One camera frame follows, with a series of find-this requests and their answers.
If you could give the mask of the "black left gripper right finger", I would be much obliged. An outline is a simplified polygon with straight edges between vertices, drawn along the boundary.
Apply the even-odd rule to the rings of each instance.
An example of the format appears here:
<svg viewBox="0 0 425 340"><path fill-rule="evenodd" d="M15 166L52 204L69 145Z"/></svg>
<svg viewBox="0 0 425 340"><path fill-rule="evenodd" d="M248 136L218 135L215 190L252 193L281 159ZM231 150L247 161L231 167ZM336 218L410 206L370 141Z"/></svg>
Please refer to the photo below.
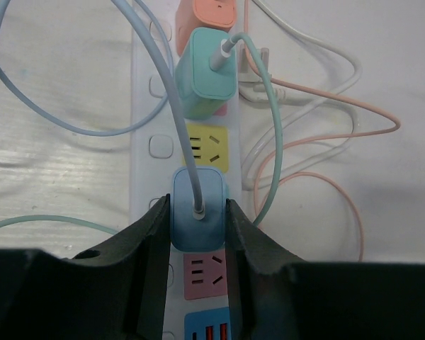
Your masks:
<svg viewBox="0 0 425 340"><path fill-rule="evenodd" d="M425 339L425 263L309 262L226 204L233 339Z"/></svg>

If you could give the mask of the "blue charger plug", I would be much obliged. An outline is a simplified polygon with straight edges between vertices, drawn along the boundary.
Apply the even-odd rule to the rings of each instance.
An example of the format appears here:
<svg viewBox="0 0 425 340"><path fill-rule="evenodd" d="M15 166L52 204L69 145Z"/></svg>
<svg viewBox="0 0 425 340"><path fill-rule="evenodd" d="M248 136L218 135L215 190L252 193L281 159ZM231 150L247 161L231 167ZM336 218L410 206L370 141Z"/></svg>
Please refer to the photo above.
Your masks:
<svg viewBox="0 0 425 340"><path fill-rule="evenodd" d="M199 166L197 175L192 186L190 169L184 166L172 181L170 237L182 252L214 251L225 242L225 178L211 166Z"/></svg>

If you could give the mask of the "teal charger plug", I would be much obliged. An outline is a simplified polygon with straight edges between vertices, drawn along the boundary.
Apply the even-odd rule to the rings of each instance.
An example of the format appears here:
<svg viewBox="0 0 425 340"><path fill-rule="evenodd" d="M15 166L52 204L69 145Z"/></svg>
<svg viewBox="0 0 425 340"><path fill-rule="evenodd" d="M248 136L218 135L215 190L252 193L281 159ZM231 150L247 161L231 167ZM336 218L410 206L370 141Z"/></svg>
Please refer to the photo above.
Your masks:
<svg viewBox="0 0 425 340"><path fill-rule="evenodd" d="M237 62L234 50L224 52L230 35L222 30L193 30L175 69L175 83L190 120L207 120L237 92Z"/></svg>

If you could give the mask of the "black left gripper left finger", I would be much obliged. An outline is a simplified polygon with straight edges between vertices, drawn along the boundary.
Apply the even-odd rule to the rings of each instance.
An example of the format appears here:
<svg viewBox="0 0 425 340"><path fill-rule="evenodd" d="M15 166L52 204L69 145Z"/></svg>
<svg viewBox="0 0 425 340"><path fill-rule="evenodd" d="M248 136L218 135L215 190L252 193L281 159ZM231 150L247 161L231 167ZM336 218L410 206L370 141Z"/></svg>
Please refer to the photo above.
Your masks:
<svg viewBox="0 0 425 340"><path fill-rule="evenodd" d="M0 249L0 339L160 339L170 198L72 259Z"/></svg>

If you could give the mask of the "white multicolour power strip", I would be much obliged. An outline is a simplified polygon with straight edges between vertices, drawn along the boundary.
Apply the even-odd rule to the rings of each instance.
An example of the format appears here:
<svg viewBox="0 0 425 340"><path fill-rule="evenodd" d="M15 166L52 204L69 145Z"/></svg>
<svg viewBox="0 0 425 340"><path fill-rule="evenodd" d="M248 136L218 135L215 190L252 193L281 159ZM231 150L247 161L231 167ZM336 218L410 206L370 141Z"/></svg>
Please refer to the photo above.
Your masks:
<svg viewBox="0 0 425 340"><path fill-rule="evenodd" d="M228 195L242 199L239 99L232 98L199 129L226 142L228 150L208 163L220 169ZM168 198L183 156L170 107L131 135L130 221L143 220L161 198ZM143 295L150 316L146 339L230 339L225 250L183 253L168 242L166 230L148 239L140 275L149 280Z"/></svg>

